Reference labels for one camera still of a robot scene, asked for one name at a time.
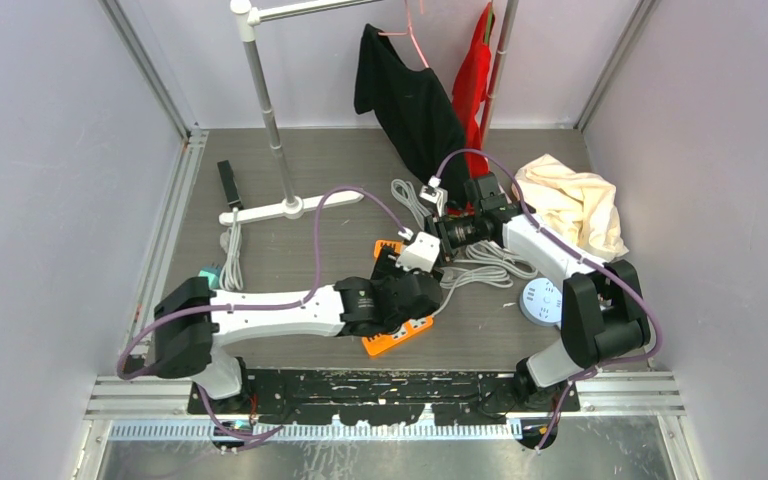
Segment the orange power strip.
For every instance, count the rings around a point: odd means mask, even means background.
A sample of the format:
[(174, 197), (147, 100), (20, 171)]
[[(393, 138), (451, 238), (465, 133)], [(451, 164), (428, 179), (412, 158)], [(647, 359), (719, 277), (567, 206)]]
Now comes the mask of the orange power strip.
[(367, 355), (374, 358), (393, 350), (420, 333), (430, 330), (433, 323), (434, 318), (432, 316), (412, 319), (405, 322), (395, 333), (363, 337), (361, 339), (362, 345)]
[(404, 244), (401, 241), (377, 240), (373, 248), (373, 257), (375, 259), (385, 255), (389, 258), (398, 258), (403, 250)]

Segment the round blue socket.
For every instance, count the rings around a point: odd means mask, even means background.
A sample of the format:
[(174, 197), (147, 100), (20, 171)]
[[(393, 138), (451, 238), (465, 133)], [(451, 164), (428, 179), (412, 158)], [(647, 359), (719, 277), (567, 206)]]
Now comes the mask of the round blue socket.
[(525, 285), (519, 297), (519, 308), (535, 325), (561, 327), (562, 293), (546, 278), (535, 278)]

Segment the teal USB charger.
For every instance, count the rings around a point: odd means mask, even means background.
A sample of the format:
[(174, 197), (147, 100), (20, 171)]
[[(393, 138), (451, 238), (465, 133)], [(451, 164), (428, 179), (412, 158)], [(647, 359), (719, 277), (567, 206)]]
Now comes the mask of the teal USB charger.
[(199, 277), (205, 278), (208, 282), (208, 287), (212, 290), (220, 288), (221, 282), (221, 269), (216, 266), (208, 266), (199, 270)]

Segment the black power strip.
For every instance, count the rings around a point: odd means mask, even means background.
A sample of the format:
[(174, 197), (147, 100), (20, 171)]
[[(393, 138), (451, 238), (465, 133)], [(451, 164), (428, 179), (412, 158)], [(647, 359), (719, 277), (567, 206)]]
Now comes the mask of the black power strip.
[(230, 161), (219, 161), (217, 163), (217, 169), (227, 206), (231, 210), (242, 210), (244, 206), (240, 197), (234, 170), (230, 164)]

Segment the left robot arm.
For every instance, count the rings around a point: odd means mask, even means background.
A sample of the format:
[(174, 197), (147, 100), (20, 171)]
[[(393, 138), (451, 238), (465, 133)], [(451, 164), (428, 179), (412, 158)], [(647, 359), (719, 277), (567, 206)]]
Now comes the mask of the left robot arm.
[(443, 271), (407, 268), (400, 254), (380, 251), (370, 278), (347, 277), (309, 292), (244, 294), (186, 279), (154, 310), (150, 374), (188, 378), (229, 413), (252, 397), (240, 358), (226, 352), (242, 340), (287, 335), (373, 337), (432, 315), (443, 303)]

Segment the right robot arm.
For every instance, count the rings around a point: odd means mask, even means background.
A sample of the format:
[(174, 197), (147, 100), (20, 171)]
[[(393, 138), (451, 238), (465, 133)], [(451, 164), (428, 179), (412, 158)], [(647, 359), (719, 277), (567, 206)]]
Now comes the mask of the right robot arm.
[(523, 203), (509, 201), (493, 174), (466, 182), (472, 209), (460, 215), (448, 212), (439, 184), (432, 178), (420, 197), (435, 208), (424, 229), (440, 239), (445, 260), (469, 245), (493, 241), (523, 257), (561, 292), (559, 340), (515, 368), (515, 396), (522, 407), (542, 409), (554, 386), (650, 342), (650, 320), (629, 262), (606, 262), (561, 239)]

